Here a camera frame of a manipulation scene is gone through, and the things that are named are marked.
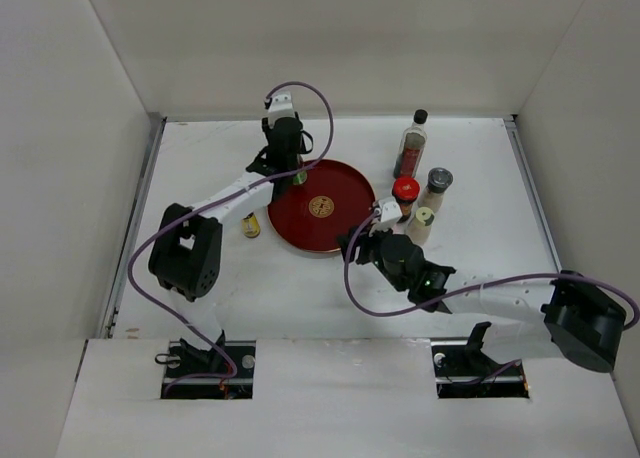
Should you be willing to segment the yellow label small bottle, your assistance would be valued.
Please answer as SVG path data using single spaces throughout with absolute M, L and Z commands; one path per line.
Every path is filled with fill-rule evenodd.
M 241 222 L 242 233 L 247 238 L 256 238 L 261 233 L 261 227 L 254 213 L 248 214 Z

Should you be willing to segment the green label chili sauce bottle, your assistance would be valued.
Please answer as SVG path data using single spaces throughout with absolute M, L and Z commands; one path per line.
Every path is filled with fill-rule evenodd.
M 297 156 L 297 173 L 292 178 L 292 184 L 299 186 L 305 183 L 307 180 L 307 171 L 304 169 L 305 161 L 303 156 L 299 154 Z

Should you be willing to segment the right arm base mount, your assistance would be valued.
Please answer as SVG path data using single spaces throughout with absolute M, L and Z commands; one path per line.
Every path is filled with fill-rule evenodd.
M 501 364 L 482 353 L 489 322 L 476 324 L 468 338 L 431 341 L 435 388 L 440 399 L 529 398 L 520 360 Z

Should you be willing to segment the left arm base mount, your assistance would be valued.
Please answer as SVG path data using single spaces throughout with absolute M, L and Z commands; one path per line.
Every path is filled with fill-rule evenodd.
M 253 396 L 256 369 L 255 341 L 227 341 L 221 335 L 217 345 L 229 361 L 214 349 L 199 349 L 186 340 L 171 341 L 154 362 L 163 367 L 160 398 L 165 400 L 248 400 Z

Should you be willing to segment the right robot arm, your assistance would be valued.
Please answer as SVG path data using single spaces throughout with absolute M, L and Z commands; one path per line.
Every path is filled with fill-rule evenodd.
M 425 259 L 411 239 L 391 231 L 351 229 L 338 237 L 346 265 L 373 265 L 409 312 L 478 314 L 464 346 L 464 362 L 483 374 L 522 358 L 564 358 L 583 369 L 610 373 L 624 331 L 639 307 L 614 287 L 571 271 L 488 280 L 471 277 L 448 288 L 455 268 Z

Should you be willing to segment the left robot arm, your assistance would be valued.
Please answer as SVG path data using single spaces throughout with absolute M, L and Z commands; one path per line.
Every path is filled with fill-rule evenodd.
M 162 288 L 188 302 L 204 297 L 219 276 L 225 226 L 280 198 L 309 152 L 297 113 L 263 119 L 262 128 L 267 145 L 239 179 L 197 205 L 174 203 L 162 216 L 162 227 L 181 223 L 155 240 L 148 269 Z

